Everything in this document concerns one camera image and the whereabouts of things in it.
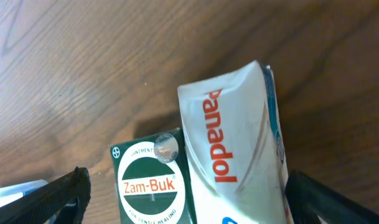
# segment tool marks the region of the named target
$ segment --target wood grain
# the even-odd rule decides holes
[[[0,186],[87,167],[84,223],[119,223],[109,145],[180,126],[178,85],[254,59],[289,167],[379,213],[379,0],[0,0]]]

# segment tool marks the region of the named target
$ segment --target blue logo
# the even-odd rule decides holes
[[[237,222],[233,221],[230,217],[225,217],[222,219],[222,224],[238,224]]]

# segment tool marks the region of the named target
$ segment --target green box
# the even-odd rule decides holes
[[[122,223],[197,223],[183,132],[166,133],[179,146],[177,158],[168,164],[153,151],[162,133],[110,147]]]

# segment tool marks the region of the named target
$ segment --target round clear dot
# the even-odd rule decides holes
[[[166,164],[174,161],[178,156],[178,142],[169,133],[163,133],[156,138],[154,143],[154,153],[157,160]]]

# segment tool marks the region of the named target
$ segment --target wooden table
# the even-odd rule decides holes
[[[289,167],[379,213],[379,0],[0,0],[0,186],[87,167],[84,223],[118,223],[109,146],[180,126],[179,85],[254,59]]]

